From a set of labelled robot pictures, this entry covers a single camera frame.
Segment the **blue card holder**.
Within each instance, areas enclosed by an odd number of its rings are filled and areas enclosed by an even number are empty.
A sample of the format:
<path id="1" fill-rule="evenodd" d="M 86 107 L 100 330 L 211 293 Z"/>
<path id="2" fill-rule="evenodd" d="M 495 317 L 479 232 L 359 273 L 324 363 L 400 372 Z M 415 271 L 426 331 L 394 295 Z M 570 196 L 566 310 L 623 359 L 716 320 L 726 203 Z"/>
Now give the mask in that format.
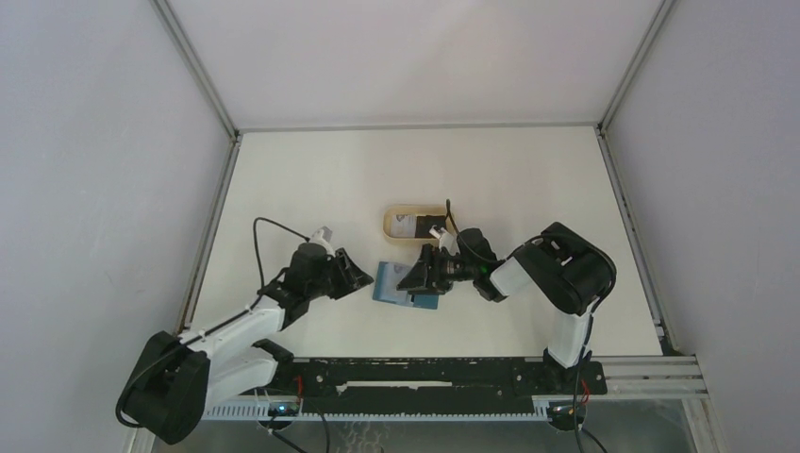
<path id="1" fill-rule="evenodd" d="M 409 265 L 381 261 L 377 267 L 373 300 L 399 307 L 436 310 L 439 306 L 439 298 L 436 295 L 414 295 L 397 289 L 397 284 L 410 269 Z"/>

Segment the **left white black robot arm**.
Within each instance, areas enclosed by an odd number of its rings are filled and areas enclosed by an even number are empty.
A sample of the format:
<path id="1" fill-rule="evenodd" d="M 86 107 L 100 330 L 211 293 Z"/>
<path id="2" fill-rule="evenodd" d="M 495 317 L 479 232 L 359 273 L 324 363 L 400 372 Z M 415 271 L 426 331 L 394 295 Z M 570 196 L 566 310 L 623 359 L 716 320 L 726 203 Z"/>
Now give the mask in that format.
<path id="1" fill-rule="evenodd" d="M 274 394 L 288 391 L 293 366 L 260 342 L 307 314 L 313 300 L 338 300 L 374 281 L 344 249 L 301 243 L 243 310 L 212 327 L 151 336 L 116 402 L 117 421 L 174 445 L 208 410 L 236 395 L 263 386 Z"/>

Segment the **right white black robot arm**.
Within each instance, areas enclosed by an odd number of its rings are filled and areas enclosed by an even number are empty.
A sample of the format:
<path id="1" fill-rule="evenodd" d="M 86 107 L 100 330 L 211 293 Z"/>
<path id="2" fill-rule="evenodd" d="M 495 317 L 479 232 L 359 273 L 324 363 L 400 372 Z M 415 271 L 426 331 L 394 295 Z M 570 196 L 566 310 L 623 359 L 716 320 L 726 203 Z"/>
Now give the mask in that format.
<path id="1" fill-rule="evenodd" d="M 499 303 L 535 284 L 555 307 L 554 331 L 544 350 L 546 383 L 568 393 L 583 378 L 594 314 L 610 295 L 617 268 L 608 254 L 555 222 L 499 258 L 477 227 L 438 230 L 396 285 L 413 295 L 444 295 L 455 283 L 472 282 L 486 300 Z"/>

